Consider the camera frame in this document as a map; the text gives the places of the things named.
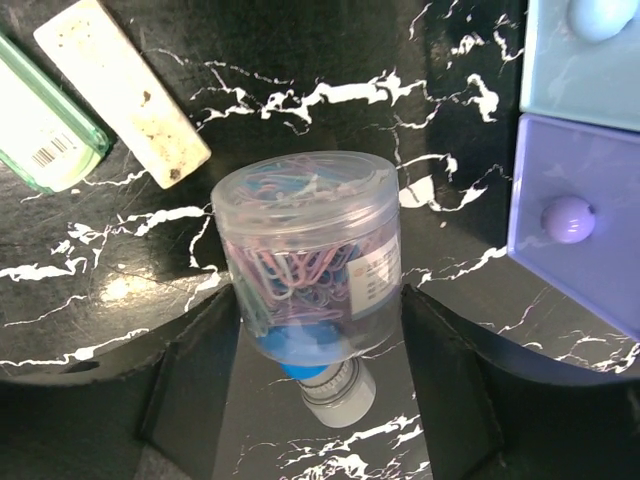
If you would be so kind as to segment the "beige small eraser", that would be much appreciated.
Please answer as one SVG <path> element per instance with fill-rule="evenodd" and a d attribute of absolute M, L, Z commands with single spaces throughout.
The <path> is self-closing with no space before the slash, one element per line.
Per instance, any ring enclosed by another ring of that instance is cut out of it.
<path fill-rule="evenodd" d="M 74 3 L 33 37 L 161 188 L 210 158 L 188 117 L 100 2 Z"/>

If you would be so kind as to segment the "clear purple pin box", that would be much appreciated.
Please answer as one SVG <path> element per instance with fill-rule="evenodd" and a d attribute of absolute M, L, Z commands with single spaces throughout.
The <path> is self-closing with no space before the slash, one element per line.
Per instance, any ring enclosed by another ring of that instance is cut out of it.
<path fill-rule="evenodd" d="M 244 327 L 266 357 L 324 366 L 393 333 L 402 267 L 392 162 L 284 155 L 228 174 L 211 200 Z"/>

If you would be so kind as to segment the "four-compartment pastel drawer organizer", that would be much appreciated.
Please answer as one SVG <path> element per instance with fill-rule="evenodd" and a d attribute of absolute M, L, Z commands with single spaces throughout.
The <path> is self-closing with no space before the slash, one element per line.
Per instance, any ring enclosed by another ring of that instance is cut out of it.
<path fill-rule="evenodd" d="M 639 5 L 528 5 L 507 251 L 639 334 Z"/>

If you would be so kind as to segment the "green correction tape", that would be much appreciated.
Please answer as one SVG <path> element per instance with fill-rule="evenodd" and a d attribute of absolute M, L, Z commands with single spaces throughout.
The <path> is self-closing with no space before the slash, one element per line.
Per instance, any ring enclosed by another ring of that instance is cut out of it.
<path fill-rule="evenodd" d="M 111 140 L 6 35 L 1 36 L 1 162 L 30 187 L 61 192 L 83 180 Z"/>

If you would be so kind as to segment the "blue grey cap sharpener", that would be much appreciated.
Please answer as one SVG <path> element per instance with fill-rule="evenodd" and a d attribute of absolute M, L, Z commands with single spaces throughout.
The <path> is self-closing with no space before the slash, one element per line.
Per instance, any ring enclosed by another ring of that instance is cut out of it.
<path fill-rule="evenodd" d="M 281 364 L 280 367 L 301 388 L 307 408 L 329 428 L 355 424 L 374 403 L 376 383 L 360 358 L 325 366 Z"/>

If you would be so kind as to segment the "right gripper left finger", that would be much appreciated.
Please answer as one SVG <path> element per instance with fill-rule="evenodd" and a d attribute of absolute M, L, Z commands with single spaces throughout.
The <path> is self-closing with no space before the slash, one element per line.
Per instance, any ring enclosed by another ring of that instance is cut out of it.
<path fill-rule="evenodd" d="M 210 479 L 239 336 L 225 286 L 94 360 L 1 382 L 4 479 L 133 479 L 146 450 Z"/>

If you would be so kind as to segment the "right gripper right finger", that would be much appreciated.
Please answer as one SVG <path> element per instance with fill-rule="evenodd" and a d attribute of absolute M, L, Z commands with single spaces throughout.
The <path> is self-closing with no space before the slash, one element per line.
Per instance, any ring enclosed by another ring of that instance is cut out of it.
<path fill-rule="evenodd" d="M 553 360 L 411 286 L 401 321 L 434 478 L 638 478 L 638 378 Z"/>

